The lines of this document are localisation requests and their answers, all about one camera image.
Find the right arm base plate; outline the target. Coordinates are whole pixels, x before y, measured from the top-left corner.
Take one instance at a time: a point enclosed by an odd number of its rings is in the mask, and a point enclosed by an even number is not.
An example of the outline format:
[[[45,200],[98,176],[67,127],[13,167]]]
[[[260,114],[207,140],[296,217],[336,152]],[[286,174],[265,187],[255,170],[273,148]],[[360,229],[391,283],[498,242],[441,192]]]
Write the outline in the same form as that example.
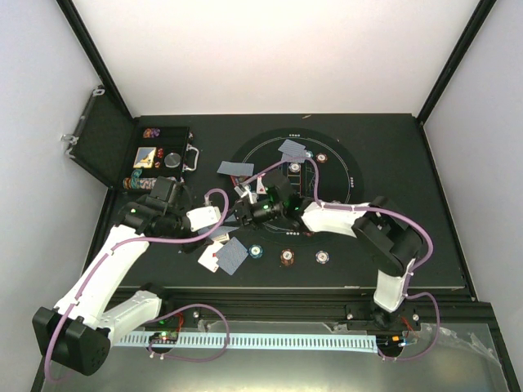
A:
[[[345,307],[346,320],[352,327],[363,327],[369,331],[399,332],[411,327],[419,331],[419,321],[414,319],[417,310],[411,305],[402,305],[389,313],[370,302],[351,302]]]

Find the red triangular all-in button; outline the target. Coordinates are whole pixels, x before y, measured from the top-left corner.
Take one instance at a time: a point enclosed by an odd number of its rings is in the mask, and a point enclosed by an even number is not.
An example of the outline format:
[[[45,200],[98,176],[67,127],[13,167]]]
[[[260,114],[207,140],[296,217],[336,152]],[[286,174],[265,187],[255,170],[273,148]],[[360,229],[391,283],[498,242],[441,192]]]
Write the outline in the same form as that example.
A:
[[[233,186],[243,186],[245,181],[247,180],[247,177],[245,176],[231,176],[230,177]]]

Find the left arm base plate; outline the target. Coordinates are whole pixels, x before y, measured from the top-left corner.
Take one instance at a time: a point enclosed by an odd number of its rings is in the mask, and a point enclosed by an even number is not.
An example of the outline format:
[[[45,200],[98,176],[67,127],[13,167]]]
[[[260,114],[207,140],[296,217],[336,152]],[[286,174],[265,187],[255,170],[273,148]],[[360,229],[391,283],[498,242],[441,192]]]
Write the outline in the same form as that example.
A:
[[[156,316],[155,318],[144,322],[142,325],[147,327],[179,327],[183,326],[186,319],[191,319],[193,313],[200,311],[201,306],[183,306],[166,314]]]

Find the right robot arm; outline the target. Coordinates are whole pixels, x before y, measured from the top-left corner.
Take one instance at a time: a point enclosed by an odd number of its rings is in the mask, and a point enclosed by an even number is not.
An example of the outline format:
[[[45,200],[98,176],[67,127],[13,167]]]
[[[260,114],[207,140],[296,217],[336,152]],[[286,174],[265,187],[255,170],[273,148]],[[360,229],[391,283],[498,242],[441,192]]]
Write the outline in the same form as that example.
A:
[[[401,319],[409,276],[423,247],[422,231],[398,212],[390,211],[387,198],[372,203],[326,203],[300,195],[281,172],[258,177],[262,199],[248,189],[246,180],[235,186],[239,200],[233,212],[243,226],[262,226],[284,220],[303,234],[332,233],[356,238],[378,270],[377,286],[369,318],[383,330]]]

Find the purple poker chip stack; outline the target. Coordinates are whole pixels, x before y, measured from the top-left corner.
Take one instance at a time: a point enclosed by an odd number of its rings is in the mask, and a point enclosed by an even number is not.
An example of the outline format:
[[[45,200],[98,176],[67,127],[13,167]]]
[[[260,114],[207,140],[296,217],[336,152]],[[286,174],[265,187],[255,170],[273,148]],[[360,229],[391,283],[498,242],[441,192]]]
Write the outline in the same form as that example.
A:
[[[326,263],[329,262],[330,260],[330,256],[327,252],[325,251],[318,251],[316,254],[315,254],[315,260],[317,263],[321,264],[321,265],[324,265]]]

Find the purple chip mat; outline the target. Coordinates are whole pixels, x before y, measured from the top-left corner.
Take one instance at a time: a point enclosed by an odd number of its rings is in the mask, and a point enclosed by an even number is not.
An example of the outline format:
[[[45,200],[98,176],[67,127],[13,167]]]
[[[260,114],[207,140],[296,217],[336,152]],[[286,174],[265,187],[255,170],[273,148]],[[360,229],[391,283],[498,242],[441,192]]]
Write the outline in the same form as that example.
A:
[[[290,163],[288,165],[288,169],[292,172],[292,173],[299,173],[299,171],[301,170],[301,165],[299,163]]]

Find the red chip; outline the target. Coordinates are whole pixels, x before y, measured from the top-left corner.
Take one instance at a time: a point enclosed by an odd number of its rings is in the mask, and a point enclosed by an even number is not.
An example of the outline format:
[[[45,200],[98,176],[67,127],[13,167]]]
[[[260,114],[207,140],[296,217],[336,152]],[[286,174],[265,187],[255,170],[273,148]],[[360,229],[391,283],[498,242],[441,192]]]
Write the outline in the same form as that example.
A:
[[[316,161],[318,163],[326,163],[328,161],[328,157],[326,154],[319,153],[316,155]]]

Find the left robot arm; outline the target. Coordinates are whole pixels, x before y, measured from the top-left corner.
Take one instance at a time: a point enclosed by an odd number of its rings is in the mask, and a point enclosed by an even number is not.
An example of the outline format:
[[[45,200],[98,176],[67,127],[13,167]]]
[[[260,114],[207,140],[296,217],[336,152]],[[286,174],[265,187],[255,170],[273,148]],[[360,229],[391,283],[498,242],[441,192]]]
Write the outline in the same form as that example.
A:
[[[224,222],[230,204],[219,208],[210,201],[213,194],[225,196],[224,190],[211,189],[202,207],[182,210],[178,201],[183,189],[180,182],[159,177],[149,194],[122,207],[104,245],[79,280],[52,308],[37,310],[32,324],[47,381],[55,381],[53,363],[90,376],[129,332],[147,323],[165,326],[174,319],[175,305],[154,286],[144,286],[111,310],[107,305],[150,244],[199,243]]]

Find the deck of playing cards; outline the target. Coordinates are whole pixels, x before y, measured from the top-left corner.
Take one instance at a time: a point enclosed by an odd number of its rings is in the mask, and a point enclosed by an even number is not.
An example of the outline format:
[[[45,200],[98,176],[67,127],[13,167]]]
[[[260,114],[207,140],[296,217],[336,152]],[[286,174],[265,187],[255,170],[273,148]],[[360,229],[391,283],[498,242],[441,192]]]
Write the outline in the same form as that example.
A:
[[[232,232],[237,230],[237,227],[233,226],[220,226],[211,233],[211,227],[202,228],[198,231],[198,236],[205,243],[224,243],[230,240]]]

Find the red-brown poker chip stack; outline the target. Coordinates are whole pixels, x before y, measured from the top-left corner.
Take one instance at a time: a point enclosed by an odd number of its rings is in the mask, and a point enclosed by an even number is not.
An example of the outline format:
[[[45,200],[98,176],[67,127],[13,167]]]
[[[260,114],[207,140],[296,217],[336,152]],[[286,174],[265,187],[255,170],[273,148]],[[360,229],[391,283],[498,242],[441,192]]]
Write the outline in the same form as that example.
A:
[[[290,266],[294,263],[294,252],[291,249],[284,249],[280,254],[281,264]]]

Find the teal poker chip stack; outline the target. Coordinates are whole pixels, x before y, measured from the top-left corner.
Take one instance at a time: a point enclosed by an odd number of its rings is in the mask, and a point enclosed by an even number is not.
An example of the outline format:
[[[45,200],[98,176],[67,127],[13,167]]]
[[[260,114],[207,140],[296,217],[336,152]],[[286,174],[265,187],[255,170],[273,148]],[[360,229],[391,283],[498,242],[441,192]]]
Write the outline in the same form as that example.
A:
[[[261,258],[263,256],[263,248],[262,246],[258,245],[258,244],[253,244],[249,249],[248,249],[248,254],[253,258],[253,259],[258,259],[258,258]]]

